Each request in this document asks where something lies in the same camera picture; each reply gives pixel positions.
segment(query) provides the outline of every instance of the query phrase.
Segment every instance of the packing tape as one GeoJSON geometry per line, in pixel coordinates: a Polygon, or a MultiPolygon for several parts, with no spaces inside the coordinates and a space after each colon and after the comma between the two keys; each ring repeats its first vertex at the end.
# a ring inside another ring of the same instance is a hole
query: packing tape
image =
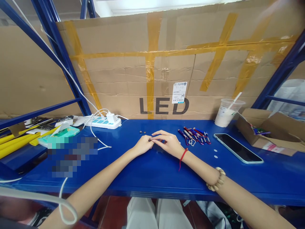
{"type": "MultiPolygon", "coordinates": [[[[147,14],[148,30],[148,51],[158,51],[159,35],[163,12],[153,12],[147,14]]],[[[154,63],[155,55],[150,53],[145,57],[146,63],[146,93],[147,93],[147,113],[148,119],[153,119],[153,98],[154,98],[154,63]]]]}
{"type": "Polygon", "coordinates": [[[241,71],[239,73],[238,80],[236,83],[236,88],[232,98],[235,98],[239,94],[239,92],[242,92],[245,89],[252,75],[254,74],[257,66],[260,64],[263,55],[264,52],[259,50],[249,52],[246,61],[244,62],[241,71]]]}
{"type": "Polygon", "coordinates": [[[78,56],[76,61],[78,63],[78,67],[80,69],[80,72],[82,73],[85,84],[87,85],[87,88],[89,90],[90,95],[93,97],[93,99],[95,101],[97,109],[100,110],[100,109],[102,109],[102,106],[101,106],[101,103],[99,101],[99,97],[96,93],[96,90],[94,88],[94,85],[91,82],[91,79],[90,79],[90,76],[89,76],[89,73],[88,73],[88,70],[87,70],[87,66],[86,66],[85,60],[83,58],[83,49],[82,49],[77,31],[75,29],[75,26],[73,24],[73,21],[65,21],[64,24],[66,26],[67,35],[68,35],[68,37],[71,41],[74,52],[78,56]]]}
{"type": "MultiPolygon", "coordinates": [[[[266,18],[261,18],[261,21],[258,23],[251,38],[248,41],[249,43],[259,42],[262,39],[263,34],[269,26],[272,15],[273,13],[268,15],[266,18]]],[[[264,51],[260,48],[256,48],[252,51],[249,51],[248,56],[241,67],[241,71],[239,73],[232,98],[235,98],[240,92],[243,92],[245,87],[248,85],[251,77],[253,76],[255,70],[257,69],[258,65],[260,64],[263,55],[264,51]]]]}
{"type": "Polygon", "coordinates": [[[227,41],[229,40],[230,36],[231,36],[231,32],[234,28],[235,22],[237,20],[238,14],[236,13],[229,13],[227,19],[226,19],[226,23],[222,29],[220,38],[219,38],[219,45],[222,46],[222,48],[217,48],[216,49],[216,53],[214,55],[213,61],[203,79],[203,82],[200,86],[200,90],[201,91],[207,91],[207,89],[210,86],[210,83],[212,81],[212,79],[214,78],[225,54],[227,51],[226,45],[227,45],[227,41]]]}
{"type": "Polygon", "coordinates": [[[206,43],[198,45],[198,48],[191,48],[193,45],[188,46],[187,49],[181,50],[169,50],[169,51],[151,51],[151,52],[104,52],[104,53],[94,53],[94,54],[83,54],[81,56],[74,55],[70,56],[72,60],[78,60],[79,58],[83,59],[94,59],[94,58],[103,58],[103,57],[146,57],[150,54],[154,55],[155,57],[170,57],[170,56],[182,56],[182,55],[195,55],[207,52],[215,52],[217,49],[226,49],[227,51],[231,50],[255,50],[257,48],[263,49],[266,52],[274,49],[280,45],[288,45],[294,44],[295,40],[293,39],[280,39],[280,38],[273,38],[268,40],[263,40],[259,42],[249,42],[249,40],[242,40],[242,41],[230,41],[228,42],[227,46],[212,46],[212,44],[219,44],[217,43],[206,43]]]}
{"type": "Polygon", "coordinates": [[[154,96],[154,63],[155,57],[145,57],[146,63],[146,94],[147,94],[147,117],[153,119],[153,96],[154,96]]]}
{"type": "Polygon", "coordinates": [[[278,52],[275,54],[273,60],[271,63],[278,68],[281,64],[281,62],[284,60],[284,58],[287,56],[287,54],[290,52],[291,48],[293,47],[293,44],[284,45],[279,48],[278,52]]]}
{"type": "Polygon", "coordinates": [[[169,58],[168,57],[160,57],[161,58],[161,93],[162,96],[169,95],[169,58]]]}

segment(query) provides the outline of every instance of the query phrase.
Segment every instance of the open cardboard box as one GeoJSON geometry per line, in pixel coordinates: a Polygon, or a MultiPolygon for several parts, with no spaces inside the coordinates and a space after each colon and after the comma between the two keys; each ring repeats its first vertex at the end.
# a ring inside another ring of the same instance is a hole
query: open cardboard box
{"type": "Polygon", "coordinates": [[[268,118],[270,114],[271,111],[247,108],[235,125],[254,147],[288,156],[305,152],[305,123],[279,112],[268,118]],[[255,135],[251,125],[270,131],[272,138],[255,135]]]}

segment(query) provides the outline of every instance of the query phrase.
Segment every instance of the woman's right hand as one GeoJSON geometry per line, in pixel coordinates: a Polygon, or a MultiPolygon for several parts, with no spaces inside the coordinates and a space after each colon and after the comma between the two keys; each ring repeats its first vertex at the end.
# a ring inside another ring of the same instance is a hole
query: woman's right hand
{"type": "Polygon", "coordinates": [[[159,145],[162,149],[164,149],[169,154],[173,155],[174,157],[180,159],[185,151],[185,149],[179,143],[176,135],[170,134],[164,130],[159,130],[152,134],[152,141],[159,145]]]}

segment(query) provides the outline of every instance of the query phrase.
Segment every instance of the wooden bead bracelet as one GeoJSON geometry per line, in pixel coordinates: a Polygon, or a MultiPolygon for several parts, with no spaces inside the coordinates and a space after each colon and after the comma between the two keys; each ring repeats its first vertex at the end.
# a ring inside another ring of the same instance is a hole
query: wooden bead bracelet
{"type": "Polygon", "coordinates": [[[219,167],[216,167],[215,169],[217,169],[219,171],[220,176],[219,176],[219,178],[218,178],[218,180],[217,180],[215,185],[209,185],[207,183],[207,187],[211,191],[217,191],[219,189],[219,187],[224,184],[224,181],[225,181],[225,178],[226,178],[226,173],[224,172],[224,170],[222,170],[219,167]]]}

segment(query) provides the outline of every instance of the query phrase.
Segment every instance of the red string bracelet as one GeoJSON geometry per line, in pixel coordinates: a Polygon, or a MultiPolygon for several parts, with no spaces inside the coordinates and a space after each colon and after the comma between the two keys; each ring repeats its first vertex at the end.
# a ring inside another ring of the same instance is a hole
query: red string bracelet
{"type": "Polygon", "coordinates": [[[181,161],[182,161],[182,159],[183,159],[183,157],[184,157],[184,155],[185,155],[185,153],[188,151],[188,148],[185,148],[185,151],[184,151],[184,153],[182,154],[182,157],[181,157],[181,159],[180,159],[180,161],[179,161],[179,170],[178,170],[178,172],[180,171],[180,169],[181,169],[181,161]]]}

